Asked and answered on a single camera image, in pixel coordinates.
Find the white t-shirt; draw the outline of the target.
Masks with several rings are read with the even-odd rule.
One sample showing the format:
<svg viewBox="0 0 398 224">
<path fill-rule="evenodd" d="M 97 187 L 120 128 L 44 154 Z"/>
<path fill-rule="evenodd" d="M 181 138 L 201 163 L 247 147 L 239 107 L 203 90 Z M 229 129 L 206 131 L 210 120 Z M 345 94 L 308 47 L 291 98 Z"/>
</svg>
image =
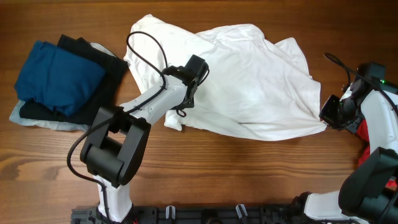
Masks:
<svg viewBox="0 0 398 224">
<path fill-rule="evenodd" d="M 186 117 L 174 111 L 165 126 L 184 126 L 261 141 L 320 133 L 321 85 L 309 73 L 295 39 L 273 44 L 252 24 L 192 33 L 146 15 L 131 28 L 124 56 L 141 92 L 159 82 L 159 70 L 180 66 L 192 55 L 210 68 Z"/>
</svg>

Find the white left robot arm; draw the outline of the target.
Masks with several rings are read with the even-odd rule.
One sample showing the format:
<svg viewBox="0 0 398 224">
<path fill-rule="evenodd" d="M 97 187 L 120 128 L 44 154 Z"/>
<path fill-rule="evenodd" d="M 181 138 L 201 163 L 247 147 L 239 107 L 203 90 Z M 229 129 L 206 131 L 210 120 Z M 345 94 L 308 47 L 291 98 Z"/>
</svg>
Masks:
<svg viewBox="0 0 398 224">
<path fill-rule="evenodd" d="M 185 108 L 193 108 L 194 94 L 208 73 L 206 64 L 170 66 L 161 72 L 160 83 L 134 99 L 131 106 L 98 111 L 93 126 L 76 141 L 83 144 L 80 160 L 100 196 L 89 221 L 132 221 L 129 183 L 141 165 L 151 127 L 170 110 L 184 116 Z"/>
</svg>

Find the red t-shirt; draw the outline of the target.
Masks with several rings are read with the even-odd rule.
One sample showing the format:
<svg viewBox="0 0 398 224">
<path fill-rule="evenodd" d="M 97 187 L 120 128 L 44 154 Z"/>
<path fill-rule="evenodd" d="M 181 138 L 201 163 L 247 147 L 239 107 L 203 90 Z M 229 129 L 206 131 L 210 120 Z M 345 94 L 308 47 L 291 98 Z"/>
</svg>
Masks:
<svg viewBox="0 0 398 224">
<path fill-rule="evenodd" d="M 360 167 L 365 162 L 365 160 L 367 160 L 370 157 L 369 133 L 368 133 L 367 122 L 365 119 L 362 120 L 362 122 L 359 124 L 359 127 L 356 130 L 356 135 L 364 143 L 364 149 L 358 159 L 358 167 Z"/>
</svg>

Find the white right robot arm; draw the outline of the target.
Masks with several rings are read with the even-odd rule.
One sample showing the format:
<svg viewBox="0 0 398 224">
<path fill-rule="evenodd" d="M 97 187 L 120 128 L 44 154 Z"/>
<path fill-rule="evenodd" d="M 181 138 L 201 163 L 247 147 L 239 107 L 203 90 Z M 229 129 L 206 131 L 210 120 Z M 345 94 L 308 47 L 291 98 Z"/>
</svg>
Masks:
<svg viewBox="0 0 398 224">
<path fill-rule="evenodd" d="M 397 223 L 397 85 L 385 81 L 385 66 L 369 62 L 346 87 L 347 97 L 331 95 L 319 117 L 333 129 L 368 132 L 369 155 L 338 191 L 305 192 L 282 213 L 286 223 Z"/>
</svg>

